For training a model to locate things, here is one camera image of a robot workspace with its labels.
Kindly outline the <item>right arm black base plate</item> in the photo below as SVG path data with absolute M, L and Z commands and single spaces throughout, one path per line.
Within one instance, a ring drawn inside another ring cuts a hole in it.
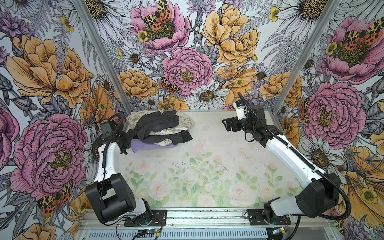
M 251 226 L 289 226 L 291 224 L 288 215 L 279 217 L 269 209 L 248 209 L 243 218 L 248 220 Z

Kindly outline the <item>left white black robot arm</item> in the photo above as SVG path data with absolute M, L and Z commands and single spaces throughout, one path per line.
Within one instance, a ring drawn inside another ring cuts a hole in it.
M 92 184 L 86 187 L 86 196 L 101 224 L 110 226 L 122 219 L 148 226 L 152 210 L 144 199 L 137 199 L 132 189 L 118 172 L 119 157 L 126 154 L 131 142 L 122 121 L 101 124 L 102 134 L 97 138 L 99 166 Z

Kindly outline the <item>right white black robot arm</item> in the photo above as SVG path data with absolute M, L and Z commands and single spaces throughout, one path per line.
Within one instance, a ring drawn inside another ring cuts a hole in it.
M 267 125 L 265 111 L 259 106 L 233 104 L 236 117 L 222 122 L 228 132 L 243 131 L 260 143 L 290 170 L 303 190 L 296 196 L 277 198 L 264 205 L 263 218 L 268 224 L 286 215 L 341 221 L 352 212 L 351 201 L 341 188 L 337 174 L 328 174 L 301 154 L 273 125 Z

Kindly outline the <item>lavender purple shirt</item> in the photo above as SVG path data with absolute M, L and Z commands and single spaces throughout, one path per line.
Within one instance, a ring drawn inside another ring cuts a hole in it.
M 142 142 L 139 139 L 133 139 L 130 143 L 130 148 L 134 153 L 137 153 L 140 150 L 153 150 L 153 149 L 171 149 L 175 148 L 177 145 L 170 144 L 168 146 L 160 146 L 156 144 L 147 144 Z

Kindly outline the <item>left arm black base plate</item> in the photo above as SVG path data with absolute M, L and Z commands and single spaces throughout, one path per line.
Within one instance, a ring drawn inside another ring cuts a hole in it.
M 134 220 L 125 219 L 125 227 L 164 227 L 167 222 L 167 210 L 153 210 L 151 213 L 144 213 Z

